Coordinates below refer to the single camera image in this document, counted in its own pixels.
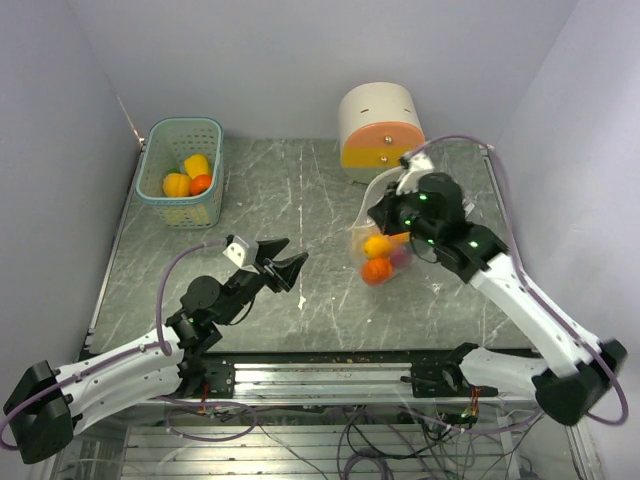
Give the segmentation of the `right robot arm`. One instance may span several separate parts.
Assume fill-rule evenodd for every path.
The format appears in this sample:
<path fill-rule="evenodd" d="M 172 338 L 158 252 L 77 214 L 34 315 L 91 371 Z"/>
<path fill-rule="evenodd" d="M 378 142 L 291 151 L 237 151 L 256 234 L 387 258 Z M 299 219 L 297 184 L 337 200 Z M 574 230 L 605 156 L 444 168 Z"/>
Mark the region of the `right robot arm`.
<path fill-rule="evenodd" d="M 557 423 L 574 426 L 616 385 L 624 346 L 590 334 L 527 284 L 506 244 L 467 219 L 461 187 L 449 175 L 389 170 L 367 187 L 361 213 L 385 235 L 426 243 L 437 264 L 493 302 L 538 351 L 526 358 L 464 343 L 440 373 L 448 393 L 491 387 L 532 399 Z"/>

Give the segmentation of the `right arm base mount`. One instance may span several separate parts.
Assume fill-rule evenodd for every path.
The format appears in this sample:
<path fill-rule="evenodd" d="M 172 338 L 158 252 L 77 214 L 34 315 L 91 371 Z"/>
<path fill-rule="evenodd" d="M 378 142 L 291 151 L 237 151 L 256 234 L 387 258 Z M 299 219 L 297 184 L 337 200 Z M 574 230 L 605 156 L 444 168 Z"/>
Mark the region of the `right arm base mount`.
<path fill-rule="evenodd" d="M 483 387 L 466 379 L 461 363 L 478 348 L 477 344 L 466 342 L 453 350 L 412 350 L 409 373 L 402 375 L 400 381 L 411 386 L 415 398 L 472 398 Z"/>

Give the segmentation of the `yellow fake bell pepper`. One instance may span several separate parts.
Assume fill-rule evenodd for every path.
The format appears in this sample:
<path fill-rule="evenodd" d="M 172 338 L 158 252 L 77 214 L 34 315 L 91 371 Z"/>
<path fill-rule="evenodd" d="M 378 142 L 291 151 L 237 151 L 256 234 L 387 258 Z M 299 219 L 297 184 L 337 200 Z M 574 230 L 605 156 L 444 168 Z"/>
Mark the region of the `yellow fake bell pepper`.
<path fill-rule="evenodd" d="M 204 154 L 196 153 L 191 155 L 184 160 L 183 166 L 185 173 L 191 179 L 196 179 L 201 175 L 211 175 L 211 167 Z"/>

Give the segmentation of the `orange green fake mango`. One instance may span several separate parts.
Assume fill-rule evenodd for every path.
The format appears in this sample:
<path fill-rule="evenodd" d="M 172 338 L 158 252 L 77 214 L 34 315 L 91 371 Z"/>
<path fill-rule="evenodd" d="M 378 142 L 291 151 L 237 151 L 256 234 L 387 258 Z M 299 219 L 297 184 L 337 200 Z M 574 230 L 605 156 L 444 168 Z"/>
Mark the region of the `orange green fake mango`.
<path fill-rule="evenodd" d="M 405 244 L 409 243 L 411 239 L 411 234 L 409 232 L 402 232 L 399 234 L 389 235 L 388 240 L 394 244 Z"/>

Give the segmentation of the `peach coloured fake fruit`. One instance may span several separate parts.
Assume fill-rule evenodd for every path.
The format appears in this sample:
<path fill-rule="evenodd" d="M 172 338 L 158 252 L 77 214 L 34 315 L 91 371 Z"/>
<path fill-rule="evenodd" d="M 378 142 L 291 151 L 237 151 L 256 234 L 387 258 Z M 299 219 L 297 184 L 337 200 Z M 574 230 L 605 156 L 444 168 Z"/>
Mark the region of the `peach coloured fake fruit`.
<path fill-rule="evenodd" d="M 191 195 L 191 178 L 182 173 L 169 173 L 165 176 L 162 190 L 166 197 L 178 198 Z"/>

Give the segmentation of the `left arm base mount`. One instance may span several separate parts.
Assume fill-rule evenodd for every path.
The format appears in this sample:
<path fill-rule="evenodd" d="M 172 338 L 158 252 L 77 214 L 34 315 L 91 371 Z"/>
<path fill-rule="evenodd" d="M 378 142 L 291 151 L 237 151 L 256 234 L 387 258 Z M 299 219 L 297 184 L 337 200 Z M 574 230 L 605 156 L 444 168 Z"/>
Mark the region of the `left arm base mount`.
<path fill-rule="evenodd" d="M 228 360 L 213 355 L 186 359 L 177 365 L 178 386 L 168 393 L 157 394 L 157 397 L 189 399 L 211 395 L 230 399 L 235 388 L 235 373 Z"/>

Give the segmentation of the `polka dot zip bag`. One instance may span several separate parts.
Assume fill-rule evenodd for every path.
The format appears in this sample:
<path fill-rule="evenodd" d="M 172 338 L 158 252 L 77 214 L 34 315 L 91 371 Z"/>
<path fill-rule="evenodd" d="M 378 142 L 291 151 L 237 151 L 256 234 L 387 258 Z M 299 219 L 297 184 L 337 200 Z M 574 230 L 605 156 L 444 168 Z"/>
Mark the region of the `polka dot zip bag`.
<path fill-rule="evenodd" d="M 369 286 L 390 281 L 413 263 L 409 234 L 383 234 L 368 215 L 368 209 L 382 199 L 387 185 L 397 181 L 400 175 L 401 168 L 395 167 L 369 183 L 358 215 L 349 229 L 351 257 L 359 266 L 361 279 Z"/>

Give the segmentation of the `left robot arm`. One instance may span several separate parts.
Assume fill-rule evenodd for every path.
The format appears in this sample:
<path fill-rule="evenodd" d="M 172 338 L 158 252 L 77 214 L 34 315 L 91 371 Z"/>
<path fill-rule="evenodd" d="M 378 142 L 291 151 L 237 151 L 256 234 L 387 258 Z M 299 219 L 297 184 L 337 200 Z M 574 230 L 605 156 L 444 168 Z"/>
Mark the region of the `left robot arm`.
<path fill-rule="evenodd" d="M 239 323 L 258 293 L 290 291 L 308 259 L 305 252 L 279 259 L 286 238 L 254 241 L 227 236 L 184 250 L 185 255 L 219 247 L 236 270 L 225 281 L 192 280 L 169 317 L 162 313 L 168 278 L 156 294 L 155 326 L 109 352 L 54 368 L 41 361 L 29 367 L 6 400 L 1 429 L 11 432 L 5 451 L 24 464 L 40 463 L 63 450 L 76 435 L 142 401 L 180 401 L 203 387 L 203 357 L 222 338 L 221 327 Z"/>

